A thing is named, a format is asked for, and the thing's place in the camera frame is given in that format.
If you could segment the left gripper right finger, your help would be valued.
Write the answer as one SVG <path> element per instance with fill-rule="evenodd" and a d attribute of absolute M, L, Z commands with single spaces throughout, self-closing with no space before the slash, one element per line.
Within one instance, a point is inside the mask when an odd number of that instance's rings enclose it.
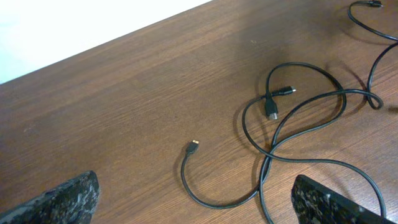
<path fill-rule="evenodd" d="M 291 201 L 300 224 L 395 224 L 305 175 L 296 177 Z"/>

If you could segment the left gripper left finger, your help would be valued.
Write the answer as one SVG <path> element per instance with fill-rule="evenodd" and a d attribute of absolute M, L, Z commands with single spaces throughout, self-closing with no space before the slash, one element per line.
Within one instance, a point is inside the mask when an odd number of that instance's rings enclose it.
<path fill-rule="evenodd" d="M 2 213 L 1 223 L 90 223 L 99 197 L 97 175 L 89 170 Z"/>

